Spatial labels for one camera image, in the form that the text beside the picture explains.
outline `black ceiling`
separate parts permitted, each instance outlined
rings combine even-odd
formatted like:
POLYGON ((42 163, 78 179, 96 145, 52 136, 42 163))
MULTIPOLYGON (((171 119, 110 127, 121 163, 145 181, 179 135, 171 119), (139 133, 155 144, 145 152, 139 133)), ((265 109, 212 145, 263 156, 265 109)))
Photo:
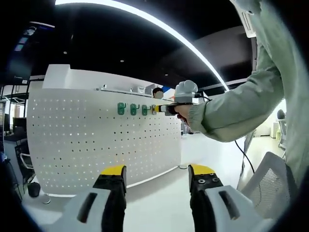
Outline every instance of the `black ceiling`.
MULTIPOLYGON (((225 81, 251 73, 252 41, 246 37, 229 0, 120 2, 146 11, 178 31, 225 81)), ((55 25, 48 52, 37 60, 32 75, 45 74, 50 63, 69 63, 73 69, 114 73, 169 87, 185 79, 194 80, 199 87, 218 83, 206 65, 181 42, 137 15, 96 4, 55 7, 53 1, 42 0, 23 4, 21 9, 15 9, 21 20, 10 22, 16 28, 16 37, 28 21, 55 25)), ((7 49, 12 49, 15 42, 11 40, 7 49)), ((214 94, 222 91, 217 88, 214 94)))

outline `curved led light strip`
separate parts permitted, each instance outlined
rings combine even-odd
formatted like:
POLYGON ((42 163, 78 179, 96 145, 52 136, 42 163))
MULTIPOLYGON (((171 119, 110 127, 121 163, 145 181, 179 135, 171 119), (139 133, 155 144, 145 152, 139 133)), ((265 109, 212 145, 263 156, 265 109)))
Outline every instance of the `curved led light strip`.
POLYGON ((105 6, 111 6, 123 11, 130 12, 134 15, 138 15, 139 17, 142 17, 153 24, 156 24, 163 30, 167 31, 169 34, 174 36, 176 39, 178 39, 180 42, 182 42, 184 45, 186 45, 195 55, 197 55, 198 58, 200 58, 207 66, 208 68, 213 72, 213 74, 218 78, 218 80, 221 82, 221 84, 224 86, 224 88, 229 91, 227 85, 223 81, 222 77, 219 75, 219 73, 215 70, 215 68, 209 63, 209 61, 189 42, 187 41, 181 34, 179 34, 177 31, 175 31, 173 28, 168 26, 167 24, 163 23, 159 19, 153 17, 152 15, 141 11, 133 6, 129 6, 117 1, 113 0, 56 0, 56 5, 60 4, 66 4, 66 3, 94 3, 94 4, 101 4, 105 6))

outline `chair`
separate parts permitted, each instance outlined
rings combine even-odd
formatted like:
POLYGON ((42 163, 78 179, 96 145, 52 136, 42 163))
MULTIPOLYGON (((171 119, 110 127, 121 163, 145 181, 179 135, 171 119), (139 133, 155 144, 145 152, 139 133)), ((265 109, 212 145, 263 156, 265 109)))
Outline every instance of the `chair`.
POLYGON ((295 197, 296 189, 292 172, 284 160, 267 152, 241 192, 263 218, 277 219, 295 197))
POLYGON ((286 120, 285 120, 285 113, 283 112, 283 110, 279 110, 277 112, 277 118, 281 131, 281 137, 278 146, 283 149, 286 149, 286 120))

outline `perforated panel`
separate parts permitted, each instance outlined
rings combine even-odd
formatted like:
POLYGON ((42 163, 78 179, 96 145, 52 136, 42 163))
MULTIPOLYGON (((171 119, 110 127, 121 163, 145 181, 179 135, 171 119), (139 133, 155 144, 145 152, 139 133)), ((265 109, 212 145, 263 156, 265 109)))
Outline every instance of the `perforated panel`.
POLYGON ((92 186, 107 166, 125 164, 134 184, 180 164, 180 125, 175 116, 141 114, 145 104, 169 101, 107 91, 40 89, 30 93, 28 143, 46 193, 76 194, 92 186), (125 114, 117 104, 126 103, 125 114), (140 105, 137 115, 130 104, 140 105))

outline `person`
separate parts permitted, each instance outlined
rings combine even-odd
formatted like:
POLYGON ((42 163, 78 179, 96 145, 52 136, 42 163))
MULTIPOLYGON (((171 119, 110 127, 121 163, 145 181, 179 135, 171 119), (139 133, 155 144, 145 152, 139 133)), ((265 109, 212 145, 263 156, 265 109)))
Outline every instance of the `person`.
POLYGON ((250 14, 257 67, 247 82, 212 101, 175 107, 191 129, 221 141, 254 130, 283 98, 287 105, 286 163, 299 186, 309 166, 309 73, 297 45, 267 0, 236 0, 250 14))
POLYGON ((163 89, 157 87, 153 89, 153 96, 156 99, 162 99, 163 98, 163 89))

